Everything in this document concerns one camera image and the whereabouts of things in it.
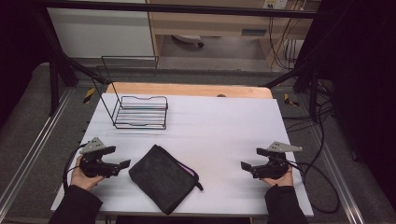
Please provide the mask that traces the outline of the white wall socket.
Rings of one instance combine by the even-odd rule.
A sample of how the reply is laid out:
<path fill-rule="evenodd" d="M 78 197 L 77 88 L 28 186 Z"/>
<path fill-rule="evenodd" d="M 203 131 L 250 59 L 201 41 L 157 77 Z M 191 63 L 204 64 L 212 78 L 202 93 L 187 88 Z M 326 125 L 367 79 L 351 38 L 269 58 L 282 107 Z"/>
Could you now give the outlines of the white wall socket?
<path fill-rule="evenodd" d="M 288 0 L 264 0 L 263 7 L 269 9 L 284 9 Z"/>

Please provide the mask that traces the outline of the white foam board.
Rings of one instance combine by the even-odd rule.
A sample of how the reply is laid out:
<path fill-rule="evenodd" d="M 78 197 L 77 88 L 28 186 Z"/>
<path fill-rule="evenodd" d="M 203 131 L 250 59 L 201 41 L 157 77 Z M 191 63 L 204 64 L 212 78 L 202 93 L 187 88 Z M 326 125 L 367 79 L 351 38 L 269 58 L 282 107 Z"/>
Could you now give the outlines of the white foam board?
<path fill-rule="evenodd" d="M 288 143 L 276 100 L 171 95 L 165 129 L 136 130 L 115 128 L 106 111 L 117 98 L 111 93 L 103 98 L 83 139 L 97 137 L 115 147 L 104 157 L 106 162 L 136 163 L 158 145 L 198 174 L 202 186 L 181 202 L 175 216 L 265 215 L 268 188 L 240 164 L 265 164 L 267 159 L 257 155 L 257 148 L 275 141 Z"/>

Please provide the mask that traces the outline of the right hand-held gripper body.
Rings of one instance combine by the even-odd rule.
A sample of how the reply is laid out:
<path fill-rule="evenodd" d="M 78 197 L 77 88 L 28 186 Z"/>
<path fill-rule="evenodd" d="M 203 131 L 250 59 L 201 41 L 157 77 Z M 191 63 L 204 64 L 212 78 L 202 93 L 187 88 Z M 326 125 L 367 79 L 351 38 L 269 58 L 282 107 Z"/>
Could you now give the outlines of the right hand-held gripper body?
<path fill-rule="evenodd" d="M 278 179 L 289 169 L 289 161 L 286 158 L 287 152 L 299 152 L 301 147 L 292 146 L 275 141 L 267 148 L 271 152 L 270 157 L 266 157 L 268 162 L 264 165 L 252 166 L 250 173 L 254 178 Z"/>

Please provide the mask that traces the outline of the black towel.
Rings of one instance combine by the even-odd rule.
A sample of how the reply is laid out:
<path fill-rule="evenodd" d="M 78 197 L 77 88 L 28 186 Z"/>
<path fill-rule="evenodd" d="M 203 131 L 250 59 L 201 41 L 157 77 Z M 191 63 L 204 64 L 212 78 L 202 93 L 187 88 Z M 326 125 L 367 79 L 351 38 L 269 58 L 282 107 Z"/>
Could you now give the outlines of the black towel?
<path fill-rule="evenodd" d="M 157 145 L 129 170 L 129 176 L 166 215 L 172 214 L 194 188 L 204 190 L 195 171 Z"/>

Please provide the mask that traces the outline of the chair base with caster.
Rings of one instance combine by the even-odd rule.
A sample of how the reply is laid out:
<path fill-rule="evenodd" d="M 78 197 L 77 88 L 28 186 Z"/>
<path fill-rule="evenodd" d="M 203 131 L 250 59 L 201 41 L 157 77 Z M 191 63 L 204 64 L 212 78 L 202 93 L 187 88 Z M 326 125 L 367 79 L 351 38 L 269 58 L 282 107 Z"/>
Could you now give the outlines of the chair base with caster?
<path fill-rule="evenodd" d="M 173 35 L 173 38 L 185 43 L 196 44 L 199 48 L 205 45 L 198 35 Z"/>

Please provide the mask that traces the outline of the white cabinet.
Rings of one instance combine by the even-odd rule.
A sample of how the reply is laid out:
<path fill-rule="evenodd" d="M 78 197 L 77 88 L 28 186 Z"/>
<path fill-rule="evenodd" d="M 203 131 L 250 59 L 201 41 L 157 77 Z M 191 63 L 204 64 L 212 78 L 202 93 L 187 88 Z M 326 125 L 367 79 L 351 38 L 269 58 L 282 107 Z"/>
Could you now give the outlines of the white cabinet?
<path fill-rule="evenodd" d="M 49 15 L 69 57 L 154 55 L 147 12 L 49 8 Z"/>

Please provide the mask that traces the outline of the yellow black tape strip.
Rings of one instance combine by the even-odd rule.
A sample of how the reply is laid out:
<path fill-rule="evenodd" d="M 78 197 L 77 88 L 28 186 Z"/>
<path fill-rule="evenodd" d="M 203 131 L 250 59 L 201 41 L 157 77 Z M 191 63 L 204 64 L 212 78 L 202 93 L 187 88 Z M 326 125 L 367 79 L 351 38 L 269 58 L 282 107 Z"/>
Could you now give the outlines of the yellow black tape strip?
<path fill-rule="evenodd" d="M 287 93 L 284 93 L 284 103 L 287 105 L 300 106 L 298 102 L 293 102 Z"/>
<path fill-rule="evenodd" d="M 85 95 L 85 97 L 83 99 L 83 104 L 87 104 L 91 100 L 92 95 L 94 94 L 94 92 L 95 92 L 95 88 L 90 88 L 87 91 L 87 93 L 86 93 L 86 95 Z"/>

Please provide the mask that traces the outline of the person's right hand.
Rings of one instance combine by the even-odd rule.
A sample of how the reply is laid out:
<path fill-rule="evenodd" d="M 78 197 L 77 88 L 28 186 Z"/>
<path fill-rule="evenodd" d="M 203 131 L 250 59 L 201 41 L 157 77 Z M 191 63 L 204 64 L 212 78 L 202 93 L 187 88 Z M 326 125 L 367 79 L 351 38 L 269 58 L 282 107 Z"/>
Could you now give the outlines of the person's right hand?
<path fill-rule="evenodd" d="M 274 187 L 274 186 L 292 187 L 293 186 L 292 167 L 290 166 L 288 171 L 278 179 L 262 178 L 262 181 L 270 187 Z"/>

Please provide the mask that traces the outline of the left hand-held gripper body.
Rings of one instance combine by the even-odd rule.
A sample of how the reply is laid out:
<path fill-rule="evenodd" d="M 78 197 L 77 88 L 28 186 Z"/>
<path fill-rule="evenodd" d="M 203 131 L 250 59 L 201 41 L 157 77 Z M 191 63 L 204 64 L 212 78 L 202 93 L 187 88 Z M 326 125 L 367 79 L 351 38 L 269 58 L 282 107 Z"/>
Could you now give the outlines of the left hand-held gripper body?
<path fill-rule="evenodd" d="M 118 164 L 107 163 L 102 160 L 105 155 L 102 155 L 100 151 L 105 147 L 106 145 L 98 137 L 94 137 L 79 152 L 82 155 L 79 167 L 85 176 L 95 177 L 100 175 L 110 178 L 119 174 Z"/>

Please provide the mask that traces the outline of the person's left hand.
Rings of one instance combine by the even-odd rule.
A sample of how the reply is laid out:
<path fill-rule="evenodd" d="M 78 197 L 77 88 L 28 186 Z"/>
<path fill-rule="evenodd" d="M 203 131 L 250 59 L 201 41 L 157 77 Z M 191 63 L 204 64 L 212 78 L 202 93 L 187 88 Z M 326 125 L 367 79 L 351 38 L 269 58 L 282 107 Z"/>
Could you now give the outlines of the person's left hand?
<path fill-rule="evenodd" d="M 81 156 L 77 158 L 76 167 L 71 174 L 71 184 L 73 186 L 77 186 L 81 189 L 85 189 L 87 191 L 92 191 L 92 189 L 98 185 L 99 182 L 104 180 L 103 176 L 95 176 L 95 177 L 87 177 L 84 175 L 82 170 L 80 169 L 80 161 Z"/>

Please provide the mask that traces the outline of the black frame crossbar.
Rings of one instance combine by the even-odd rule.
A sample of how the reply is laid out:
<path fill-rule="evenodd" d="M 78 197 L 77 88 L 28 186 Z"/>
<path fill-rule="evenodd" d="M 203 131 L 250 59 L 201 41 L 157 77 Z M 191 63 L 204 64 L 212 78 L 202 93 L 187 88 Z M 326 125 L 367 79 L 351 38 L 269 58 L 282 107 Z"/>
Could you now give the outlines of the black frame crossbar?
<path fill-rule="evenodd" d="M 89 10 L 113 10 L 113 11 L 136 11 L 136 12 L 161 12 L 161 13 L 190 13 L 208 15 L 235 15 L 251 17 L 273 18 L 297 18 L 314 19 L 316 11 L 296 11 L 282 9 L 258 9 L 244 7 L 207 7 L 188 5 L 164 5 L 164 4 L 139 4 L 95 1 L 70 1 L 70 0 L 37 0 L 42 7 L 89 9 Z"/>

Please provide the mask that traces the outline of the black frame strut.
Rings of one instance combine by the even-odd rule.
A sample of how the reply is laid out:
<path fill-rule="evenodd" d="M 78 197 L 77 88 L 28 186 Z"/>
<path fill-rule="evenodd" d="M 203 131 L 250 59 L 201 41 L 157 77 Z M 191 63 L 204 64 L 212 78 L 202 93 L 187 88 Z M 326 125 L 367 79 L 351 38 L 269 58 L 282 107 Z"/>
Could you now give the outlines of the black frame strut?
<path fill-rule="evenodd" d="M 297 62 L 295 67 L 287 74 L 264 84 L 265 88 L 272 89 L 292 77 L 297 77 L 293 89 L 296 93 L 301 93 L 307 88 L 310 89 L 308 112 L 314 122 L 318 121 L 317 93 L 319 68 L 323 65 L 328 51 L 332 46 L 335 23 L 333 22 L 330 28 L 323 31 L 321 36 L 318 36 L 318 28 L 320 28 L 320 25 L 318 24 L 318 19 L 315 19 L 314 24 L 308 31 L 307 40 L 303 44 L 303 48 L 311 46 L 311 49 Z"/>
<path fill-rule="evenodd" d="M 49 114 L 52 116 L 60 107 L 59 78 L 63 80 L 66 86 L 74 87 L 78 84 L 78 79 L 74 70 L 78 70 L 101 84 L 107 84 L 107 81 L 66 55 L 56 35 L 55 29 L 50 20 L 50 15 L 44 7 L 32 7 L 31 13 L 49 45 L 49 77 L 51 93 Z"/>

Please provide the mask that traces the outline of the aluminium floor rail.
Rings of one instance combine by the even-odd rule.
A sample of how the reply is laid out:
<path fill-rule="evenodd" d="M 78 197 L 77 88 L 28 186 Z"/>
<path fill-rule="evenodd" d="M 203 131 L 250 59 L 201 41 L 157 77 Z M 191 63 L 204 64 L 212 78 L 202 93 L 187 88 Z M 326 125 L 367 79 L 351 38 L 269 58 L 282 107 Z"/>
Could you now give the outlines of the aluminium floor rail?
<path fill-rule="evenodd" d="M 312 128 L 312 133 L 319 144 L 319 148 L 321 149 L 320 155 L 326 165 L 330 179 L 339 194 L 341 205 L 343 206 L 349 223 L 364 224 L 364 218 L 361 214 L 361 210 L 357 206 L 347 182 L 331 154 L 330 148 L 324 141 L 324 132 L 316 126 Z"/>
<path fill-rule="evenodd" d="M 70 96 L 74 92 L 73 88 L 67 88 L 61 96 L 59 107 L 55 110 L 54 114 L 49 116 L 43 128 L 40 130 L 37 138 L 29 148 L 29 151 L 23 158 L 21 165 L 8 183 L 5 191 L 0 196 L 0 222 L 5 218 L 10 206 L 15 201 L 21 187 L 26 180 L 27 176 L 32 170 L 39 154 L 43 147 L 46 145 L 55 125 L 57 124 L 60 116 L 66 108 Z"/>

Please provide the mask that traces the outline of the black wire rack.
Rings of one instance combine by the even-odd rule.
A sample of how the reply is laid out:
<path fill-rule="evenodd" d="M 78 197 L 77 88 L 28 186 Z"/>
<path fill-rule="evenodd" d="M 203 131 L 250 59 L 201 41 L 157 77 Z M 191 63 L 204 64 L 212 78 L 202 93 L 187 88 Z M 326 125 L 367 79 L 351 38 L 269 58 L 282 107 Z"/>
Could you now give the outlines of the black wire rack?
<path fill-rule="evenodd" d="M 156 77 L 157 56 L 102 56 L 96 69 L 103 84 L 93 80 L 100 101 L 116 129 L 165 130 L 168 110 L 163 95 L 122 93 L 117 84 Z"/>

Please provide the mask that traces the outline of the wooden desk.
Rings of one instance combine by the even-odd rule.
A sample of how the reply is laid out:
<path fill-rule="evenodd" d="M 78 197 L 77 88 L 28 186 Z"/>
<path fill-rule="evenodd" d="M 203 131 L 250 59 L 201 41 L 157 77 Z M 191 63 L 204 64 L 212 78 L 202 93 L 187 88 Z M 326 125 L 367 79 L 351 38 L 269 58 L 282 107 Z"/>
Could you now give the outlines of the wooden desk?
<path fill-rule="evenodd" d="M 149 4 L 207 7 L 264 8 L 264 0 L 146 0 Z M 316 11 L 321 0 L 288 0 L 284 10 Z M 270 68 L 286 64 L 286 43 L 301 42 L 311 26 L 310 19 L 251 17 L 150 12 L 151 31 L 161 35 L 246 36 L 259 40 Z"/>

